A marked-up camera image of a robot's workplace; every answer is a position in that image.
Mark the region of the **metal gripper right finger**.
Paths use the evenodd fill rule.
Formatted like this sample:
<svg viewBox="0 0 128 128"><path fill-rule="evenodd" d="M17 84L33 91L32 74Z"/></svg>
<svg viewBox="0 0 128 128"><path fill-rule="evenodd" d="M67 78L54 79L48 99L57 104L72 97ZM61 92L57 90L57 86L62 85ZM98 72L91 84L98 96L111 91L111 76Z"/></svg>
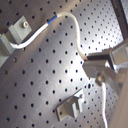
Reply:
<svg viewBox="0 0 128 128"><path fill-rule="evenodd" d="M87 58L89 60L107 60L111 66L120 65L128 61L128 48L121 46L105 49L102 52L89 54Z"/></svg>

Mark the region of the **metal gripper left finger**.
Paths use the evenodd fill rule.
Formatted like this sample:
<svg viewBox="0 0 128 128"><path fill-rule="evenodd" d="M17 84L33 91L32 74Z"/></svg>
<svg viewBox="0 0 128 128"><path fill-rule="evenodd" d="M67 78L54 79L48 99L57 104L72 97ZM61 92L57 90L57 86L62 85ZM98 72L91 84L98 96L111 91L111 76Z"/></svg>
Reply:
<svg viewBox="0 0 128 128"><path fill-rule="evenodd" d="M121 68L115 71L110 67L107 61L85 61L83 69L89 78L94 78L98 86L104 83L120 90L123 87L126 69Z"/></svg>

